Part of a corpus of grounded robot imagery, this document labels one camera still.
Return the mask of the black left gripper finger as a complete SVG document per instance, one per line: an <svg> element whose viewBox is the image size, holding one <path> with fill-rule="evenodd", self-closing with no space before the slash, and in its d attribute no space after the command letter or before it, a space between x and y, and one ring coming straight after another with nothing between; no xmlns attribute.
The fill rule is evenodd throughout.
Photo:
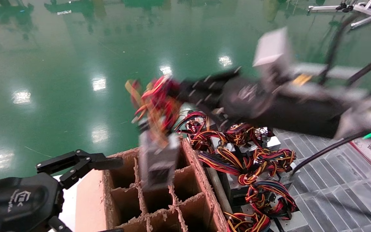
<svg viewBox="0 0 371 232"><path fill-rule="evenodd" d="M60 177L62 188L69 189L91 170L114 170L122 167L121 157L108 158L102 153L89 154L83 150L71 151L45 160L36 166L37 173L49 175L69 169Z"/></svg>

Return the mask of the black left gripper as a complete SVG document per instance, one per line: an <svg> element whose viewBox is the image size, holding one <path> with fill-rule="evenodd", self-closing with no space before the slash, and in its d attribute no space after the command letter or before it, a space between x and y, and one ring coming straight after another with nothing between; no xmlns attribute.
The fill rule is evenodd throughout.
<svg viewBox="0 0 371 232"><path fill-rule="evenodd" d="M48 174L0 179L0 232L72 232L58 218L63 202L60 183Z"/></svg>

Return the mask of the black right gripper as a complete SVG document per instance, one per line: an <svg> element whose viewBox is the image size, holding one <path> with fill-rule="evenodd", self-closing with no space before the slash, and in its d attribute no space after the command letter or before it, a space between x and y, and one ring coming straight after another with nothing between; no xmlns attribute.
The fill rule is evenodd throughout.
<svg viewBox="0 0 371 232"><path fill-rule="evenodd" d="M174 97L200 110L223 108L229 118L255 119L270 107L271 93L259 81L239 76L240 71L238 66L198 80L184 80Z"/></svg>

